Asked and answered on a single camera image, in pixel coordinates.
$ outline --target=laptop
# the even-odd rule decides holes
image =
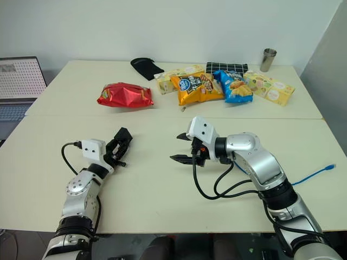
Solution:
[[[37,57],[0,58],[0,140],[10,135],[46,86]]]

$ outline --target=yellow tissue box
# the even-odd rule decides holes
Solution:
[[[251,70],[243,78],[254,94],[281,106],[287,104],[295,90],[292,86]]]
[[[199,64],[189,66],[184,69],[175,69],[167,72],[162,72],[155,74],[154,78],[157,80],[159,91],[162,95],[170,92],[174,92],[177,89],[174,87],[174,84],[171,83],[170,77],[173,76],[184,76],[198,72],[205,72],[205,68]]]

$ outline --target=stainless steel cup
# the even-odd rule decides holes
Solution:
[[[274,49],[267,48],[264,50],[264,56],[262,58],[262,63],[260,66],[260,70],[262,72],[268,72],[269,71],[269,68],[271,66],[273,59],[276,56],[276,53],[277,53],[277,51]]]

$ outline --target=table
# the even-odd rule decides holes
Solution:
[[[250,131],[281,163],[295,182],[331,163],[295,189],[323,230],[347,230],[345,204],[347,160],[323,120],[208,119],[221,136]],[[262,203],[254,194],[235,199],[204,199],[192,180],[191,166],[171,159],[189,154],[190,143],[175,139],[190,119],[153,116],[150,110],[97,116],[26,116],[0,149],[0,227],[55,231],[73,173],[60,148],[69,141],[96,138],[109,141],[127,127],[133,141],[124,161],[102,188],[101,233],[273,232]],[[87,166],[75,147],[66,149],[75,169]],[[226,165],[207,161],[198,168],[206,193]],[[234,169],[222,190],[247,179]],[[251,188],[246,184],[242,189]]]
[[[186,63],[156,63],[165,71],[185,68]],[[259,66],[249,66],[259,70]],[[286,107],[254,96],[252,103],[228,104],[214,100],[187,106],[184,112],[178,106],[177,93],[162,95],[156,80],[142,77],[129,62],[117,61],[70,61],[52,81],[38,100],[27,111],[27,115],[104,115],[132,113],[138,109],[111,108],[97,103],[105,84],[126,82],[152,90],[155,105],[150,109],[160,115],[192,118],[291,118],[321,119],[318,108],[292,66],[272,66],[264,73],[296,88]]]

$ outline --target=laptop keyboard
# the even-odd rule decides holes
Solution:
[[[0,106],[0,121],[21,121],[30,105]]]

